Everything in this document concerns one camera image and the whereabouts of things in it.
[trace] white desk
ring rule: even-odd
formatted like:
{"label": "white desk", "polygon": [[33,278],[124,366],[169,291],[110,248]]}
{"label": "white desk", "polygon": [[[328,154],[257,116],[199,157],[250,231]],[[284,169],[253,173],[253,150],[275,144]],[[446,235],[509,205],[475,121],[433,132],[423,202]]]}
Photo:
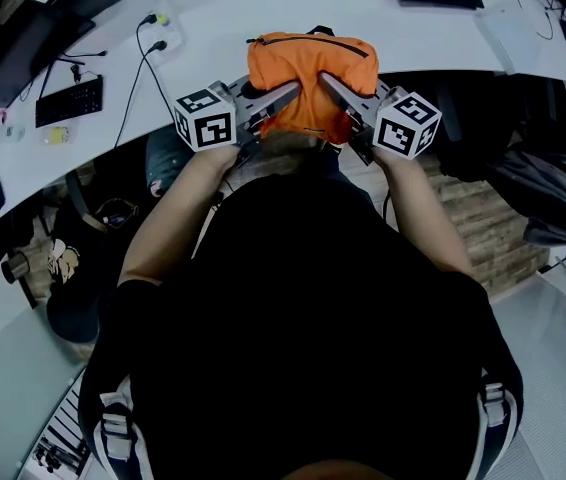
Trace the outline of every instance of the white desk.
{"label": "white desk", "polygon": [[[397,0],[172,1],[179,8],[185,44],[174,61],[161,66],[159,78],[164,89],[174,96],[193,92],[217,79],[231,82],[246,74],[248,38],[276,30],[305,32],[319,24],[331,26],[338,35],[358,37],[374,45],[381,72],[503,70],[476,28],[470,10],[402,7]],[[484,3],[487,7],[496,1]],[[560,29],[555,30],[553,41],[542,42],[543,53],[530,74],[566,80],[566,44]],[[79,43],[73,51],[94,51],[87,44]],[[106,57],[82,60],[86,62],[82,70],[105,77],[103,111],[72,120],[75,133],[71,144],[47,146],[34,128],[34,105],[42,77],[34,83],[25,103],[17,99],[10,115],[23,122],[27,132],[20,143],[0,144],[0,179],[6,196],[0,216],[68,171],[114,147],[140,60],[136,42],[131,37],[110,49]],[[68,65],[57,63],[46,93],[71,84]],[[120,144],[170,122],[154,81],[144,69]]]}

